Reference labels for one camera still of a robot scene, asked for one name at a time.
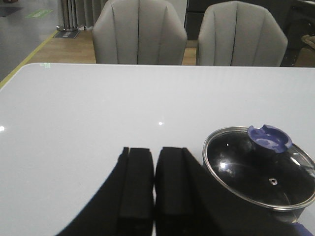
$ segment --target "yellow floor stripe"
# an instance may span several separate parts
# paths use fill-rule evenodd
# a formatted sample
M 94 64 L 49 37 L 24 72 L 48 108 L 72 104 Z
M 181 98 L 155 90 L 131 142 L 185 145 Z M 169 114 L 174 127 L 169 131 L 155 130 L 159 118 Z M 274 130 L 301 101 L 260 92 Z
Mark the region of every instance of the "yellow floor stripe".
M 46 43 L 48 43 L 57 33 L 58 31 L 56 30 L 53 32 L 48 38 L 45 39 L 44 42 L 42 42 L 37 48 L 34 49 L 14 70 L 11 71 L 10 74 L 8 74 L 1 82 L 0 82 L 0 88 L 2 88 L 6 82 L 8 82 L 12 76 L 40 50 L 42 49 Z

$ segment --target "purple handle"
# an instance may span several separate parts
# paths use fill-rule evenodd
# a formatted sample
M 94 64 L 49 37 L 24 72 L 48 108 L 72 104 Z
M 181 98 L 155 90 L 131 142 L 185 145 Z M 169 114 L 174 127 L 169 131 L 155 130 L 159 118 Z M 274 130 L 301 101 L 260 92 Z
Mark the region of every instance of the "purple handle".
M 296 230 L 296 232 L 300 235 L 300 236 L 314 236 L 310 231 L 308 231 L 304 225 L 300 224 L 300 223 L 293 223 L 293 226 Z
M 271 125 L 264 124 L 260 129 L 250 126 L 247 133 L 254 143 L 273 150 L 275 153 L 285 152 L 292 146 L 291 138 L 282 130 Z

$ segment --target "metal stand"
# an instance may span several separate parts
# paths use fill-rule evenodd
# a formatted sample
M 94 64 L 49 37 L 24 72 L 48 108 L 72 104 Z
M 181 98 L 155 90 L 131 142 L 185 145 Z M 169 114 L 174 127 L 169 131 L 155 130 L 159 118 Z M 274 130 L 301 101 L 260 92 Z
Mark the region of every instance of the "metal stand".
M 75 1 L 74 0 L 60 0 L 62 7 L 62 18 L 63 25 L 57 26 L 59 31 L 76 31 L 77 20 L 75 12 Z

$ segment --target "gray floor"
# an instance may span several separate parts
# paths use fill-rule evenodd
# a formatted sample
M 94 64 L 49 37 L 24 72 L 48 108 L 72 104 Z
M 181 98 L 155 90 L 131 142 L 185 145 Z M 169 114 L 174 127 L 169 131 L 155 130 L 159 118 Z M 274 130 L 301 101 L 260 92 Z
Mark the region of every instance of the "gray floor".
M 0 6 L 22 7 L 7 17 L 0 17 L 0 81 L 3 80 L 58 24 L 56 0 L 19 0 Z M 42 18 L 26 18 L 39 9 L 53 10 Z

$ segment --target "wooden floor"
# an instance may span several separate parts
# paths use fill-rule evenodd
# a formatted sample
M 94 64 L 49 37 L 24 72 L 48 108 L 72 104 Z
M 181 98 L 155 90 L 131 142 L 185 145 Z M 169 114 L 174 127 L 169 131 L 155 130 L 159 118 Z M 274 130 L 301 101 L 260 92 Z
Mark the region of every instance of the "wooden floor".
M 196 48 L 186 48 L 183 65 L 195 65 Z M 75 39 L 52 38 L 27 63 L 95 63 L 91 31 L 81 31 Z

